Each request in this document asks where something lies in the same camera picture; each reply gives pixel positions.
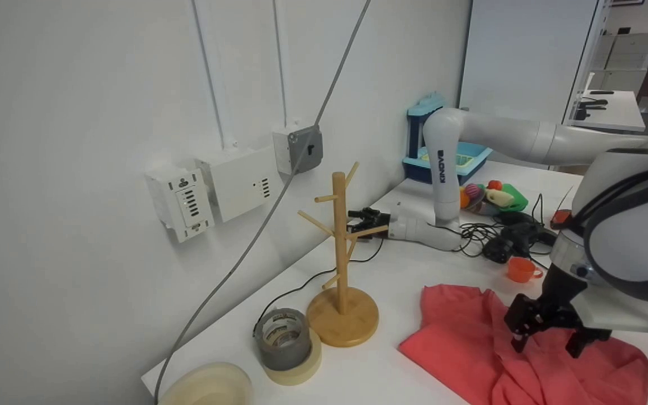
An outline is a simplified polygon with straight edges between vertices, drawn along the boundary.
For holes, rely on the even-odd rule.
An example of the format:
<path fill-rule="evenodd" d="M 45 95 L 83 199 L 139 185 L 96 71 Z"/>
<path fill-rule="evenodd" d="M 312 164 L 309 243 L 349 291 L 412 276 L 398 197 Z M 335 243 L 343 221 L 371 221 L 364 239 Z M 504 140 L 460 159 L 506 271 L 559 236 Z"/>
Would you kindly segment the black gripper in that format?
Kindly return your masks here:
<path fill-rule="evenodd" d="M 571 307 L 571 300 L 586 289 L 587 283 L 584 280 L 551 265 L 546 274 L 543 293 L 535 300 L 519 294 L 504 315 L 506 327 L 513 330 L 513 350 L 525 351 L 529 338 L 548 328 L 577 330 L 568 342 L 568 353 L 571 359 L 579 359 L 587 344 L 609 341 L 613 336 L 610 328 L 586 327 Z"/>

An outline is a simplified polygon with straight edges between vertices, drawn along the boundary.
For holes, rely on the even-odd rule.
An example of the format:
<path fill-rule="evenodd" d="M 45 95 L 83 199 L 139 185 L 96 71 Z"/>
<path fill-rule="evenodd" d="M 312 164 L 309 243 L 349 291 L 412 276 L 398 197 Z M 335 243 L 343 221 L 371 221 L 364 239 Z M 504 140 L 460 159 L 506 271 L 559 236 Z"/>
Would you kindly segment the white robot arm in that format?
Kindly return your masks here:
<path fill-rule="evenodd" d="M 616 328 L 648 330 L 648 135 L 442 108 L 426 120 L 424 140 L 434 219 L 398 216 L 390 234 L 443 252 L 461 243 L 454 233 L 460 143 L 516 159 L 586 168 L 571 216 L 556 236 L 543 293 L 535 300 L 516 298 L 504 315 L 513 347 L 522 350 L 541 330 L 568 328 L 568 351 L 580 356 Z"/>

